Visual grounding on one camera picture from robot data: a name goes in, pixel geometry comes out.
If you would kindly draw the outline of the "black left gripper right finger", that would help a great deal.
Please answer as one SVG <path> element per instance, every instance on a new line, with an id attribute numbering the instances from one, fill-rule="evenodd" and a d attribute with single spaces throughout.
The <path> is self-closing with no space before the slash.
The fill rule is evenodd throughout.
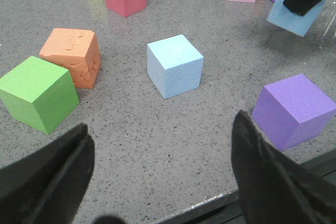
<path id="1" fill-rule="evenodd" d="M 335 186 L 268 144 L 243 110 L 231 160 L 247 223 L 335 223 Z"/>

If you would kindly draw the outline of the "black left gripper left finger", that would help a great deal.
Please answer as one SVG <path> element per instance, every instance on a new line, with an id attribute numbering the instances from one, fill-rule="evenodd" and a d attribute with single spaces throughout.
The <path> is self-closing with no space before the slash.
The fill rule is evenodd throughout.
<path id="1" fill-rule="evenodd" d="M 95 164 L 94 141 L 79 124 L 1 169 L 1 223 L 72 223 Z"/>

